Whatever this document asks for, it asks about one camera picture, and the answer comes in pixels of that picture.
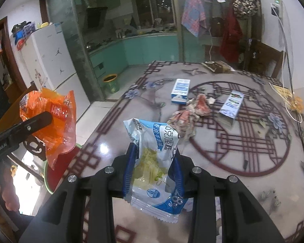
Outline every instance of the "black cable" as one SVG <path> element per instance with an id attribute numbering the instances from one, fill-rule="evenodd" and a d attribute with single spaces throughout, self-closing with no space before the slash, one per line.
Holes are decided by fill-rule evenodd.
<path id="1" fill-rule="evenodd" d="M 294 98 L 294 90 L 293 90 L 293 82 L 292 82 L 292 73 L 291 73 L 291 70 L 290 70 L 290 62 L 289 62 L 289 54 L 288 54 L 288 46 L 287 46 L 287 39 L 286 39 L 286 35 L 285 35 L 285 32 L 284 32 L 284 27 L 282 25 L 282 22 L 281 20 L 279 19 L 278 20 L 280 26 L 281 26 L 281 29 L 282 29 L 282 33 L 283 33 L 283 37 L 284 37 L 284 43 L 285 43 L 285 48 L 286 48 L 286 56 L 287 56 L 287 66 L 288 66 L 288 73 L 289 73 L 289 83 L 290 83 L 290 88 L 291 88 L 291 91 L 292 91 L 292 96 L 293 96 L 293 101 L 295 101 L 295 98 Z M 301 128 L 301 124 L 300 124 L 300 120 L 299 120 L 299 114 L 297 112 L 297 110 L 295 110 L 295 113 L 296 113 L 296 120 L 297 120 L 297 127 L 298 127 L 298 132 L 300 134 L 300 139 L 301 139 L 301 143 L 302 143 L 302 148 L 303 148 L 303 153 L 304 153 L 304 138 L 303 138 L 303 134 L 302 134 L 302 128 Z"/>

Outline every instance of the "white cable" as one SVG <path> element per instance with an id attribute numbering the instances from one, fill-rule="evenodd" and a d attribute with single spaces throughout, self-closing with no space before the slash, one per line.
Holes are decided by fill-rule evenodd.
<path id="1" fill-rule="evenodd" d="M 209 50 L 209 52 L 208 52 L 208 54 L 209 54 L 209 61 L 212 61 L 212 48 L 213 48 L 213 38 L 212 38 L 212 33 L 211 33 L 211 27 L 208 29 L 208 31 L 209 31 L 209 34 L 211 35 L 211 48 L 210 48 L 210 50 Z"/>
<path id="2" fill-rule="evenodd" d="M 284 31 L 283 23 L 281 22 L 281 19 L 280 19 L 280 17 L 278 16 L 276 10 L 273 10 L 273 11 L 274 11 L 275 15 L 278 17 L 278 20 L 279 20 L 279 23 L 280 23 L 280 27 L 281 27 L 281 29 L 282 29 L 282 31 L 283 31 L 285 37 L 286 37 L 286 33 L 285 33 L 285 31 Z M 284 65 L 285 65 L 285 50 L 288 51 L 286 43 L 287 43 L 287 40 L 286 40 L 286 41 L 284 40 L 283 63 L 282 63 L 282 66 L 281 66 L 281 79 L 282 79 L 282 83 L 283 83 L 284 94 L 285 94 L 285 85 L 284 85 L 284 74 L 283 74 L 283 72 L 284 72 Z M 284 101 L 285 101 L 285 108 L 286 108 L 286 111 L 287 111 L 287 113 L 289 114 L 289 116 L 290 116 L 294 121 L 299 122 L 299 123 L 302 123 L 302 122 L 303 122 L 303 117 L 302 117 L 302 115 L 300 114 L 301 121 L 298 121 L 298 120 L 294 119 L 294 117 L 290 114 L 289 110 L 287 109 L 287 102 L 288 102 L 288 101 L 287 101 L 281 94 L 279 94 L 279 95 L 280 95 L 280 96 L 284 99 Z"/>

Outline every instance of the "kitchen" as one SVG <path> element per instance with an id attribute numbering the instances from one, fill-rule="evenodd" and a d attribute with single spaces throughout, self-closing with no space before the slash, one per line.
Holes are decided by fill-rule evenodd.
<path id="1" fill-rule="evenodd" d="M 109 74 L 120 75 L 123 88 L 131 80 L 128 76 L 136 77 L 154 60 L 179 61 L 173 0 L 75 0 L 75 4 L 100 87 L 105 87 L 103 80 Z M 119 98 L 107 90 L 105 94 L 107 99 Z"/>

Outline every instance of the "red plastic bag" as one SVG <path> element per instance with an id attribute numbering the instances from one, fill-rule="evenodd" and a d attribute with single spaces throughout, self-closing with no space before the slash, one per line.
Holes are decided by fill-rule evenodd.
<path id="1" fill-rule="evenodd" d="M 73 91 L 63 96 L 43 88 L 42 92 L 28 93 L 20 101 L 20 117 L 23 121 L 44 111 L 52 114 L 53 121 L 33 135 L 45 143 L 46 159 L 54 170 L 59 154 L 70 152 L 76 143 L 76 105 Z"/>

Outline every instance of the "range hood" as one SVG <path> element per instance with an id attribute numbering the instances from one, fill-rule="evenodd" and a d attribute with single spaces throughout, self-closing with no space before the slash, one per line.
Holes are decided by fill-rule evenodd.
<path id="1" fill-rule="evenodd" d="M 85 30 L 101 29 L 104 26 L 108 7 L 96 7 L 89 0 L 83 0 L 86 6 Z"/>

